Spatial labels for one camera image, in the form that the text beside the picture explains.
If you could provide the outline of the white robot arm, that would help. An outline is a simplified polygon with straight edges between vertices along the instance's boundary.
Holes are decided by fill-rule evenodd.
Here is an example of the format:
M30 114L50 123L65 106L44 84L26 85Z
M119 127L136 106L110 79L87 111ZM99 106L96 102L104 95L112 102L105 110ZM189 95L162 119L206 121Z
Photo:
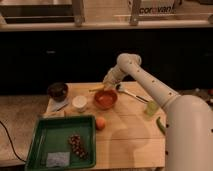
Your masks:
M119 54L104 86L113 88L130 75L165 112L165 171L213 171L213 110L200 97L179 94L141 63L138 54Z

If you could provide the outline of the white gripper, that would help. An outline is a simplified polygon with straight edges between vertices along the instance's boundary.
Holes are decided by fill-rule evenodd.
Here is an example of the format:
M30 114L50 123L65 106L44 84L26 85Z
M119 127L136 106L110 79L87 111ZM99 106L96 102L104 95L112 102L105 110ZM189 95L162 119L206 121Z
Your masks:
M103 79L104 89L114 89L126 76L127 74L118 65L115 65L107 72Z

